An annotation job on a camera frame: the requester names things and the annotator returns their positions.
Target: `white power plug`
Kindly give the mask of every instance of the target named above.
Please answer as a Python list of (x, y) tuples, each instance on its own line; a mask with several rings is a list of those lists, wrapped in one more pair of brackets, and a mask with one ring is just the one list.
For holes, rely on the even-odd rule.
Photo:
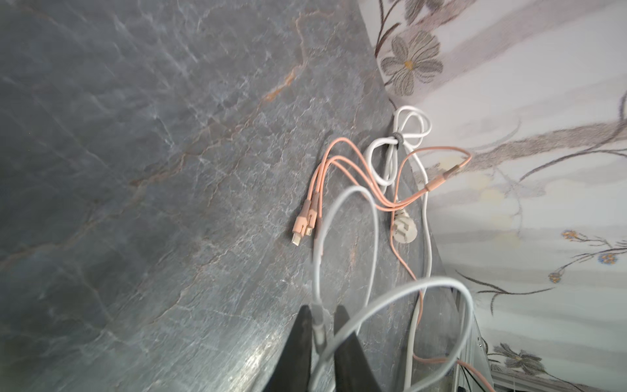
[(416, 223), (407, 214), (404, 208), (399, 209), (394, 214), (394, 226), (392, 237), (396, 242), (410, 243), (418, 236), (418, 229)]

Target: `white cable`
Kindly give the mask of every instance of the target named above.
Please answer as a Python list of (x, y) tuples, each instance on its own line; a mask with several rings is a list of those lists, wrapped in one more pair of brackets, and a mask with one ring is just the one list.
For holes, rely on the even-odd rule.
[[(422, 111), (418, 110), (417, 108), (414, 107), (407, 107), (407, 106), (403, 106), (401, 107), (399, 110), (397, 110), (397, 114), (400, 113), (400, 110), (402, 109), (407, 109), (407, 110), (412, 110), (412, 113), (414, 113), (414, 111), (416, 113), (419, 113), (420, 116), (418, 117), (419, 120), (421, 120), (421, 125), (424, 124), (424, 122), (428, 123), (428, 132), (431, 132), (431, 121), (429, 121), (429, 118), (426, 116), (426, 114), (424, 114)], [(411, 151), (415, 150), (416, 148), (418, 148), (418, 146), (408, 146), (407, 143), (405, 143), (405, 148), (406, 150), (408, 150), (408, 148), (412, 148)], [(426, 184), (429, 182), (429, 177), (427, 176), (427, 172), (424, 169), (424, 165), (423, 163), (420, 161), (420, 158), (418, 157), (417, 154), (412, 155), (414, 157), (414, 161), (416, 162), (416, 164), (418, 165), (418, 169), (420, 171), (420, 174), (423, 177), (423, 182)], [(426, 250), (426, 265), (425, 265), (425, 271), (424, 271), (424, 276), (425, 277), (430, 277), (431, 276), (431, 269), (433, 266), (433, 252), (431, 249), (431, 234), (429, 231), (429, 222), (427, 221), (427, 201), (428, 201), (428, 197), (429, 197), (429, 192), (425, 193), (424, 195), (422, 195), (422, 200), (423, 200), (423, 204), (421, 207), (421, 215), (422, 215), (422, 222), (423, 222), (423, 235), (424, 235), (424, 247)], [(405, 379), (404, 379), (404, 383), (403, 383), (403, 389), (408, 389), (411, 386), (411, 375), (413, 373), (413, 364), (414, 364), (414, 342), (416, 339), (416, 329), (418, 328), (418, 315), (420, 313), (420, 301), (417, 300), (416, 301), (416, 306), (414, 307), (414, 312), (413, 315), (411, 317), (411, 324), (409, 326), (409, 335), (408, 335), (408, 342), (407, 342), (407, 355), (405, 358)]]
[(311, 375), (311, 379), (309, 381), (310, 392), (314, 392), (318, 386), (318, 381), (320, 376), (322, 375), (322, 371), (325, 367), (325, 364), (331, 359), (334, 355), (335, 350), (353, 333), (357, 330), (357, 328), (368, 318), (374, 315), (379, 310), (383, 309), (385, 306), (388, 306), (392, 302), (404, 297), (405, 295), (415, 293), (419, 290), (426, 290), (429, 287), (452, 287), (457, 289), (462, 296), (464, 297), (466, 303), (466, 313), (469, 317), (464, 319), (464, 325), (462, 329), (462, 333), (460, 338), (455, 343), (455, 346), (451, 350), (448, 359), (438, 370), (431, 373), (426, 378), (418, 381), (416, 384), (412, 385), (409, 389), (406, 389), (405, 392), (418, 392), (421, 389), (426, 388), (427, 386), (437, 382), (440, 378), (442, 378), (446, 373), (453, 367), (457, 357), (460, 355), (461, 350), (470, 335), (470, 330), (472, 328), (472, 319), (474, 315), (473, 310), (473, 302), (472, 297), (468, 289), (458, 280), (449, 277), (435, 277), (435, 278), (424, 278), (421, 280), (417, 280), (415, 282), (406, 283), (402, 286), (396, 287), (385, 293), (384, 295), (377, 298), (367, 307), (362, 308), (358, 313), (349, 319), (349, 321), (344, 324), (344, 326), (337, 332), (337, 334), (328, 342), (327, 347), (324, 349), (322, 354), (320, 355), (320, 359), (318, 363), (315, 365), (313, 369), (313, 373)]
[[(399, 126), (402, 114), (406, 114), (402, 124)], [(410, 118), (416, 118), (419, 122), (419, 132), (418, 133), (409, 133), (404, 132), (405, 126)], [(401, 106), (394, 113), (394, 122), (393, 122), (393, 132), (399, 132), (403, 135), (403, 147), (405, 148), (405, 152), (409, 154), (410, 152), (417, 149), (423, 142), (423, 137), (427, 136), (432, 130), (432, 124), (427, 117), (426, 113), (422, 110), (413, 107), (413, 106)], [(415, 144), (411, 143), (410, 140), (417, 139)], [(372, 153), (374, 149), (377, 147), (381, 147), (387, 144), (387, 154), (386, 154), (386, 165), (384, 169), (383, 177), (380, 177), (378, 173), (374, 170), (374, 166), (372, 165)], [(396, 176), (398, 175), (398, 140), (394, 137), (383, 137), (380, 139), (376, 139), (374, 142), (370, 144), (370, 146), (366, 149), (365, 157), (366, 162), (368, 163), (368, 168), (372, 172), (375, 181), (379, 185), (382, 186), (381, 191), (385, 193), (388, 186), (393, 186)], [(427, 172), (424, 169), (423, 163), (420, 161), (418, 155), (412, 155), (412, 158), (418, 169), (420, 174), (422, 175), (424, 183), (429, 182), (429, 177), (427, 176)], [(425, 193), (422, 196), (422, 222), (423, 222), (423, 235), (424, 235), (424, 245), (426, 248), (426, 265), (424, 276), (431, 276), (431, 269), (433, 266), (433, 252), (431, 250), (431, 235), (429, 232), (429, 223), (427, 222), (427, 202), (429, 193)], [(416, 301), (416, 307), (414, 308), (414, 312), (411, 318), (411, 325), (409, 327), (409, 336), (408, 336), (408, 350), (406, 356), (406, 365), (405, 365), (405, 377), (404, 377), (404, 389), (408, 389), (411, 385), (411, 374), (413, 372), (413, 354), (414, 354), (414, 342), (416, 339), (416, 328), (418, 323), (418, 314), (420, 311), (419, 301)]]
[[(327, 234), (329, 233), (331, 222), (333, 221), (335, 214), (338, 212), (342, 204), (344, 204), (344, 201), (346, 201), (346, 199), (350, 195), (356, 192), (361, 192), (363, 195), (366, 196), (371, 207), (372, 224), (374, 225), (374, 249), (373, 249), (373, 256), (372, 256), (372, 267), (370, 270), (370, 279), (368, 281), (366, 297), (364, 299), (364, 307), (368, 305), (368, 301), (370, 299), (370, 294), (372, 292), (372, 285), (374, 283), (374, 273), (377, 267), (377, 254), (378, 254), (378, 249), (379, 249), (379, 217), (377, 215), (377, 208), (374, 202), (374, 198), (372, 197), (372, 194), (370, 193), (370, 191), (368, 191), (363, 186), (353, 185), (353, 186), (348, 187), (342, 193), (340, 193), (337, 199), (333, 202), (333, 204), (329, 208), (329, 212), (327, 213), (326, 219), (322, 223), (322, 227), (318, 233), (318, 237), (314, 241), (314, 244), (313, 244), (313, 282), (312, 282), (313, 306), (314, 307), (318, 306), (320, 310), (323, 307), (322, 298), (320, 297), (320, 264), (322, 263), (322, 251), (324, 247), (324, 240), (327, 237)], [(357, 332), (356, 332), (357, 334), (359, 334), (360, 328), (361, 326), (357, 327)], [(318, 340), (321, 340), (322, 338), (320, 336), (316, 336), (315, 331), (314, 331), (314, 337), (315, 339), (318, 339)], [(334, 389), (335, 389), (335, 381), (332, 380), (329, 384), (329, 387), (327, 388), (327, 392), (333, 392)]]

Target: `painted flower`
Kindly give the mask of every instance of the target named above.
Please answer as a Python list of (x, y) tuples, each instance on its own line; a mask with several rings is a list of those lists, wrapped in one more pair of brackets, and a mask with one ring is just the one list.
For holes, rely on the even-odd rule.
[(617, 257), (614, 253), (602, 253), (599, 255), (599, 263), (612, 265), (616, 264)]
[(580, 240), (579, 233), (574, 230), (564, 230), (562, 231), (562, 237), (569, 241), (577, 241)]
[(390, 76), (388, 83), (394, 86), (396, 95), (414, 93), (414, 77), (423, 83), (429, 83), (442, 73), (442, 62), (434, 59), (440, 52), (440, 42), (436, 36), (420, 31), (411, 40), (409, 46), (400, 36), (392, 39), (392, 53), (381, 61), (383, 73)]
[(444, 0), (405, 0), (405, 20), (407, 24), (416, 20), (425, 3), (427, 8), (433, 12), (442, 7)]
[(559, 272), (551, 272), (549, 274), (549, 280), (553, 283), (559, 283), (562, 280), (562, 274)]
[(525, 374), (535, 376), (539, 373), (546, 373), (544, 365), (540, 363), (542, 358), (529, 354), (524, 350), (520, 353), (514, 352), (508, 344), (501, 343), (500, 346), (494, 346), (494, 351), (505, 356), (505, 366), (510, 369), (522, 369)]

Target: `cable tie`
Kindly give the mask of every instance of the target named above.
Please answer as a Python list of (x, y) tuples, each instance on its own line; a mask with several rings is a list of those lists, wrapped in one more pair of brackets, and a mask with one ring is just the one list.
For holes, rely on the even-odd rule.
[(398, 147), (402, 146), (403, 143), (405, 142), (405, 138), (400, 132), (393, 132), (390, 136), (398, 140), (398, 144), (396, 145), (397, 150), (398, 150)]

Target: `floral wallpaper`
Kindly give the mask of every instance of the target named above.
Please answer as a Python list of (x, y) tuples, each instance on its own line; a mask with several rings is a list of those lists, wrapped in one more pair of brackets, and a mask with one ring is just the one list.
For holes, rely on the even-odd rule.
[[(627, 2), (359, 6), (391, 102), (433, 121), (424, 145), (474, 152), (428, 218), (493, 371), (624, 391)], [(424, 162), (433, 176), (459, 159)]]

